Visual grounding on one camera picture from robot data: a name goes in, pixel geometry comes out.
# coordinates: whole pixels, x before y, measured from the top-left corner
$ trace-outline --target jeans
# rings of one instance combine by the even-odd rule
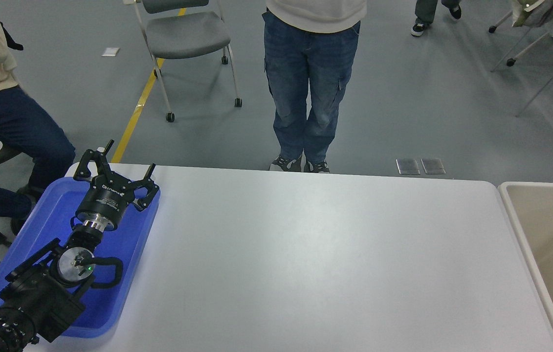
[[[415,2],[415,16],[417,16],[417,23],[423,23],[429,25],[433,23],[435,19],[435,10],[437,10],[438,0],[417,0]],[[449,9],[454,8],[461,2],[461,0],[442,0],[442,5]]]
[[[0,141],[33,158],[28,187],[43,192],[63,177],[75,153],[64,131],[20,87],[0,91]],[[0,188],[0,216],[25,218],[28,197]]]
[[[304,152],[310,163],[323,162],[335,138],[339,103],[352,73],[361,22],[325,34],[292,27],[269,11],[263,19],[265,74],[276,105],[274,132],[280,154],[294,159]]]

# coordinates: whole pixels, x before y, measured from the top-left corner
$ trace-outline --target metal floor plate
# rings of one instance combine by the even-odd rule
[[[398,173],[400,175],[419,175],[420,167],[415,159],[402,158],[396,159],[396,165],[398,166]]]
[[[446,170],[443,168],[441,159],[421,159],[424,172],[427,175],[444,175]]]

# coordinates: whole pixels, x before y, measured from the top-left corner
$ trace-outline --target gray floor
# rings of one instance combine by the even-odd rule
[[[162,70],[176,122],[165,122],[156,85],[122,162],[265,170],[278,155],[263,72],[265,3],[222,3],[243,107],[233,107],[232,75],[220,54],[167,60]],[[490,72],[527,30],[508,20],[488,33],[508,0],[466,1],[459,22],[440,4],[420,38],[410,35],[414,6],[368,4],[328,152],[332,172],[399,176],[396,158],[440,158],[447,174],[415,177],[553,182],[553,85],[514,116],[553,73],[553,40],[514,67]],[[14,53],[22,86],[66,131],[77,157],[119,141],[152,70],[133,8],[120,0],[11,0],[0,1],[0,19],[25,47]],[[543,31],[534,29],[524,45]],[[106,47],[120,51],[103,58]],[[23,155],[1,165],[0,185],[24,185],[31,167]]]

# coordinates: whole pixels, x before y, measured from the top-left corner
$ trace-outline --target blue tray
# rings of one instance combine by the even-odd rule
[[[0,292],[8,285],[4,277],[41,247],[54,238],[59,238],[61,245],[66,244],[71,234],[70,219],[88,189],[89,183],[68,177],[56,180],[46,189],[0,264]],[[138,190],[136,196],[145,196],[145,190]],[[116,323],[153,224],[159,196],[160,192],[143,212],[129,205],[117,230],[104,233],[102,243],[96,247],[94,254],[97,257],[120,258],[124,263],[122,281],[110,289],[87,290],[81,298],[86,310],[63,333],[64,336],[95,338]],[[113,267],[97,266],[94,274],[97,282],[109,282],[113,280]]]

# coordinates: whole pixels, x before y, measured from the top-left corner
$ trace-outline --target robotic arm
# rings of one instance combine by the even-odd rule
[[[39,342],[38,334],[54,341],[79,318],[86,307],[80,298],[90,288],[106,289],[120,283],[123,265],[118,258],[97,258],[93,252],[102,242],[104,231],[117,229],[129,204],[138,211],[146,209],[158,192],[151,179],[152,164],[144,178],[131,181],[111,171],[106,155],[113,140],[103,151],[87,150],[74,179],[87,181],[90,187],[80,203],[65,245],[53,239],[16,267],[0,292],[0,352],[21,352],[29,343]],[[95,162],[98,175],[91,177],[88,163]],[[135,198],[137,189],[146,189],[143,198]],[[95,282],[96,265],[113,265],[115,278],[109,283]]]

